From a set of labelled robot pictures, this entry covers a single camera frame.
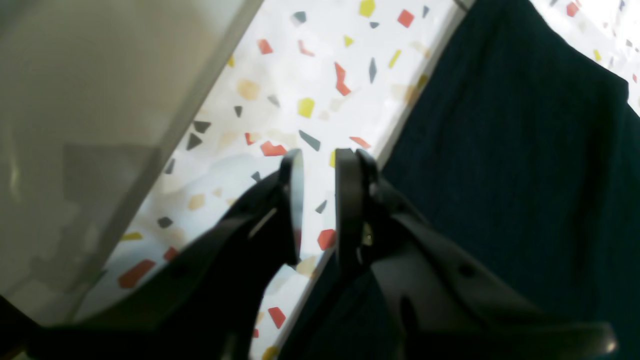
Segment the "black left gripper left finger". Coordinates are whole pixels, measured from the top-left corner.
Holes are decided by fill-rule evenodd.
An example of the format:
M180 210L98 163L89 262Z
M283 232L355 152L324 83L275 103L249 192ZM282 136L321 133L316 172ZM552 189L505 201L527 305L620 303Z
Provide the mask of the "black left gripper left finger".
M1 358L246 360L266 288L300 262L303 209L303 153L293 149L215 227L96 316L41 326L2 299Z

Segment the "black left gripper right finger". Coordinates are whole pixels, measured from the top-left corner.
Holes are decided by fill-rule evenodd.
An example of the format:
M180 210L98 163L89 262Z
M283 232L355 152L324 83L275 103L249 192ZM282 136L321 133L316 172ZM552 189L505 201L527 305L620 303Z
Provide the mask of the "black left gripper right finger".
M336 249L345 280L370 272L400 360L598 360L606 322L544 312L439 234L362 149L334 152Z

